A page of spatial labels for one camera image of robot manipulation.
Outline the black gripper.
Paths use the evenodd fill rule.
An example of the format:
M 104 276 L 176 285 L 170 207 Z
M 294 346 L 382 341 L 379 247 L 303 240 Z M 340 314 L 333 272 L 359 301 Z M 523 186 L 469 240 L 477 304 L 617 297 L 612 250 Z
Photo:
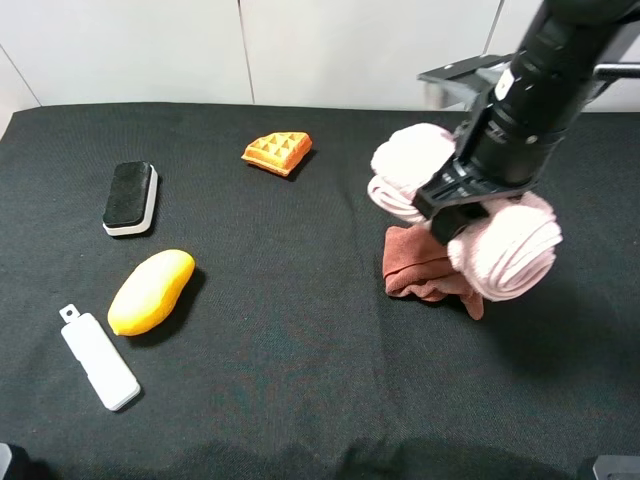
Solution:
M 481 202 L 521 195 L 537 180 L 535 169 L 514 158 L 453 155 L 416 190 L 412 205 L 432 219 L 433 237 L 447 245 L 471 224 L 489 217 Z

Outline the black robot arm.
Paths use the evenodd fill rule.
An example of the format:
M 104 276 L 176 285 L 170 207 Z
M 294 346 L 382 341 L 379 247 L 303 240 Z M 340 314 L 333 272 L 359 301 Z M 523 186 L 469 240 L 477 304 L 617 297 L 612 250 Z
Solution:
M 545 1 L 514 53 L 419 75 L 470 107 L 454 153 L 412 200 L 440 244 L 487 217 L 485 202 L 531 190 L 585 105 L 638 78 L 621 60 L 638 35 L 636 1 Z

